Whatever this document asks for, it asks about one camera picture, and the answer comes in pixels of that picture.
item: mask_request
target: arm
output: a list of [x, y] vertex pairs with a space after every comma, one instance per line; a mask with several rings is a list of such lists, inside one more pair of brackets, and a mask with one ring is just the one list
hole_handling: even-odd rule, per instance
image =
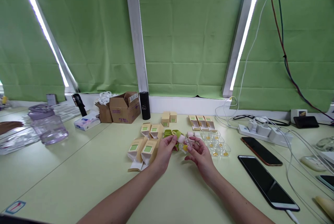
[[77, 224], [126, 223], [148, 191], [165, 173], [175, 144], [176, 136], [161, 140], [154, 162], [97, 204]]
[[190, 137], [195, 145], [188, 147], [191, 155], [185, 160], [192, 160], [198, 167], [206, 184], [220, 198], [225, 208], [229, 211], [234, 221], [238, 224], [255, 224], [273, 222], [260, 210], [253, 206], [238, 190], [236, 190], [215, 168], [209, 149], [199, 138]]

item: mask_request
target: cardboard box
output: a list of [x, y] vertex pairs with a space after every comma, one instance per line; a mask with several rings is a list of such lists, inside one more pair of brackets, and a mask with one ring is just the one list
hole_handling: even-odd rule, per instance
[[161, 124], [153, 124], [150, 130], [150, 135], [153, 139], [162, 139], [164, 127]]
[[139, 137], [131, 143], [131, 146], [128, 150], [128, 157], [132, 161], [138, 162], [138, 163], [143, 162], [141, 152], [142, 152], [147, 140], [148, 140], [147, 137]]
[[99, 108], [100, 114], [98, 117], [101, 123], [112, 123], [109, 103], [107, 103], [106, 105], [101, 105], [100, 102], [97, 102], [95, 105]]
[[188, 115], [188, 116], [189, 116], [189, 120], [190, 120], [192, 129], [195, 131], [200, 131], [201, 129], [199, 127], [196, 116], [195, 115]]
[[115, 123], [131, 124], [140, 115], [137, 92], [126, 92], [110, 98], [109, 108]]
[[208, 127], [210, 132], [217, 132], [217, 130], [215, 129], [215, 124], [212, 121], [212, 117], [214, 116], [204, 116], [206, 126]]
[[151, 127], [152, 127], [152, 124], [150, 122], [146, 122], [146, 123], [142, 124], [142, 128], [140, 130], [142, 135], [148, 137], [149, 139], [151, 138], [151, 136], [150, 136]]
[[176, 112], [169, 112], [169, 118], [171, 123], [177, 122], [177, 113]]
[[156, 158], [158, 147], [159, 147], [160, 139], [157, 141], [155, 139], [148, 140], [142, 150], [142, 159], [146, 166], [152, 164], [154, 159]]
[[162, 118], [161, 118], [161, 124], [164, 127], [169, 127], [169, 112], [168, 111], [163, 112]]
[[202, 131], [209, 131], [207, 125], [206, 125], [206, 121], [203, 117], [203, 115], [196, 115], [199, 127]]

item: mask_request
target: power strip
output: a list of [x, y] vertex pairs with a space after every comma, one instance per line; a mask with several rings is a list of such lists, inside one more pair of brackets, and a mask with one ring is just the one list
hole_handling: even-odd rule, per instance
[[[249, 131], [248, 127], [239, 124], [238, 126], [239, 134], [246, 135], [249, 137], [253, 137], [255, 139], [264, 140], [266, 142], [270, 142], [279, 146], [288, 147], [284, 136], [277, 130], [277, 128], [271, 128], [269, 136], [262, 136], [257, 133], [252, 133]], [[288, 141], [291, 143], [293, 136], [290, 133], [285, 133], [285, 136], [288, 138]]]

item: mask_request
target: product box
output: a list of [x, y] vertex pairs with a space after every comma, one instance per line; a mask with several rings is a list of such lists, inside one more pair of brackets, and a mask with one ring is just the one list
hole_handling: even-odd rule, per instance
[[92, 127], [101, 123], [100, 119], [96, 116], [97, 112], [92, 111], [90, 114], [76, 120], [74, 122], [74, 126], [81, 130], [87, 131], [88, 129], [91, 129]]
[[148, 166], [154, 161], [158, 152], [159, 142], [160, 139], [159, 140], [151, 139], [146, 142], [141, 153], [142, 159], [146, 166]]
[[164, 133], [164, 127], [161, 124], [152, 125], [150, 135], [153, 139], [162, 139], [163, 133]]
[[150, 136], [151, 127], [152, 127], [152, 124], [150, 122], [146, 122], [146, 123], [142, 124], [142, 128], [140, 130], [142, 135], [148, 137], [149, 139], [151, 138], [151, 136]]
[[171, 123], [176, 123], [177, 121], [177, 113], [176, 112], [169, 112], [169, 118]]
[[99, 108], [100, 114], [98, 117], [101, 123], [112, 123], [109, 103], [107, 103], [106, 105], [101, 105], [99, 102], [97, 102], [95, 105]]
[[131, 124], [140, 115], [137, 92], [126, 92], [110, 98], [109, 108], [115, 123]]
[[169, 127], [169, 112], [168, 111], [163, 112], [162, 118], [161, 118], [161, 124], [164, 127]]
[[139, 163], [143, 162], [141, 151], [143, 150], [147, 140], [147, 137], [139, 137], [131, 143], [130, 149], [128, 150], [128, 157], [132, 161]]
[[196, 115], [196, 118], [197, 118], [200, 129], [202, 131], [209, 131], [204, 117], [202, 115]]
[[200, 131], [201, 129], [199, 127], [196, 116], [195, 115], [188, 115], [188, 116], [189, 116], [189, 120], [190, 120], [192, 129], [195, 131]]
[[215, 124], [212, 121], [212, 116], [204, 116], [204, 119], [206, 121], [206, 126], [208, 127], [210, 132], [217, 132], [215, 129]]

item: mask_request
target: phone screen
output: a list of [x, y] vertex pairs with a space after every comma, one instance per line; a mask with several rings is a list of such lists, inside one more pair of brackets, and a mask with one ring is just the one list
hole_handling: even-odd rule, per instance
[[267, 198], [267, 201], [270, 201], [277, 208], [289, 209], [289, 207], [280, 207], [279, 204], [274, 203], [296, 205], [296, 208], [291, 210], [299, 210], [297, 204], [287, 195], [283, 188], [255, 157], [249, 156], [248, 158], [239, 156], [239, 159], [262, 194]]
[[262, 146], [256, 139], [252, 137], [242, 137], [247, 145], [254, 150], [255, 154], [261, 157], [266, 163], [270, 165], [283, 165], [283, 163], [275, 157], [270, 151]]
[[334, 176], [331, 175], [320, 175], [328, 184], [334, 187]]

